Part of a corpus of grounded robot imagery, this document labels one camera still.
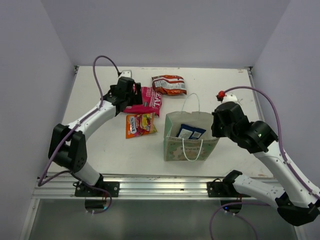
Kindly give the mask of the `pink Real crisps bag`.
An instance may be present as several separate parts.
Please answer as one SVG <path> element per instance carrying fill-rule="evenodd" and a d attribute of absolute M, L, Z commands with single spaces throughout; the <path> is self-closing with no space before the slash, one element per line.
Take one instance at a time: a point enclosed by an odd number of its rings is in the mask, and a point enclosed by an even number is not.
<path fill-rule="evenodd" d="M 141 88 L 142 104 L 128 106 L 123 112 L 127 114 L 149 114 L 160 116 L 162 107 L 162 94 L 152 87 Z"/>

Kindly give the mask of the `blue Burts crisps bag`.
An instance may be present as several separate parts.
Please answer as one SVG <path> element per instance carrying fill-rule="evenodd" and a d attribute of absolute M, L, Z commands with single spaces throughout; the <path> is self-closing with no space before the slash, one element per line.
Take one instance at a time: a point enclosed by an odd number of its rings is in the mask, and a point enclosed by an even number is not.
<path fill-rule="evenodd" d="M 206 130 L 203 128 L 194 127 L 187 124 L 181 124 L 180 129 L 176 134 L 176 137 L 188 140 L 198 140 L 205 132 Z"/>

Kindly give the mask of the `green printed paper bag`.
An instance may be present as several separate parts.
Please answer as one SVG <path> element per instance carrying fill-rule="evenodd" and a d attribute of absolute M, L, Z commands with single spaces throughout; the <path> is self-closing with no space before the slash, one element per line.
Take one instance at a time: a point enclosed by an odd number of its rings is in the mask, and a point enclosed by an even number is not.
<path fill-rule="evenodd" d="M 178 111 L 167 113 L 164 124 L 163 158 L 166 162 L 199 162 L 205 161 L 216 148 L 218 137 L 212 136 L 211 126 L 213 115 L 201 111 L 199 97 L 197 99 L 197 110 L 187 112 L 184 110 L 184 102 Z M 200 139 L 183 139 L 176 137 L 181 124 L 205 129 L 206 132 Z"/>

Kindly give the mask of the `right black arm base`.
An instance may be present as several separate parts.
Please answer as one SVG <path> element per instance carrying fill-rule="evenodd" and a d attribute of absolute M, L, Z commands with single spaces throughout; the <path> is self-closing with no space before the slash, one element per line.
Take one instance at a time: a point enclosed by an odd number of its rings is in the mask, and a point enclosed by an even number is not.
<path fill-rule="evenodd" d="M 228 180 L 216 178 L 206 183 L 207 195 L 209 198 L 231 198 L 236 194 L 233 184 Z"/>

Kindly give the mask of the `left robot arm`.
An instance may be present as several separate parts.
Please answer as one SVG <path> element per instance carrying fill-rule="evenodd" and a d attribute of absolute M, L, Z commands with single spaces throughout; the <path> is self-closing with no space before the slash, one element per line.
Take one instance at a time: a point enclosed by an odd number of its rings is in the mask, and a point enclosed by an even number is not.
<path fill-rule="evenodd" d="M 101 174 L 88 162 L 87 140 L 104 123 L 123 112 L 126 107 L 142 104 L 142 87 L 130 77 L 121 76 L 110 86 L 96 106 L 79 119 L 67 124 L 57 124 L 52 132 L 48 152 L 49 161 L 56 163 L 85 182 L 92 196 L 103 193 Z"/>

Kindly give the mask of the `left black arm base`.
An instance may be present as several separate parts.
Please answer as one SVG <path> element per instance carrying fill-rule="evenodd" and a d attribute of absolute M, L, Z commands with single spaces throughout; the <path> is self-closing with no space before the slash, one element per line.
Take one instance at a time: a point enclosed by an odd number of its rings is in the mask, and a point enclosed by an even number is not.
<path fill-rule="evenodd" d="M 96 186 L 85 185 L 77 181 L 72 184 L 75 187 L 74 196 L 84 198 L 118 197 L 120 183 L 118 181 L 103 181 Z"/>

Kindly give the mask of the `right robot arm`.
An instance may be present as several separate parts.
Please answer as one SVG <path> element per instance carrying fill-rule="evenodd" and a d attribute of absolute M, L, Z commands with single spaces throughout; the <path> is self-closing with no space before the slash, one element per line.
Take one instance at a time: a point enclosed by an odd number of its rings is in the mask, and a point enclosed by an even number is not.
<path fill-rule="evenodd" d="M 272 128 L 261 120 L 249 121 L 241 106 L 232 101 L 220 104 L 212 115 L 212 135 L 229 138 L 253 154 L 281 185 L 272 186 L 233 170 L 222 180 L 223 192 L 231 197 L 238 193 L 256 198 L 275 208 L 293 226 L 313 222 L 320 214 L 320 189 L 281 153 Z"/>

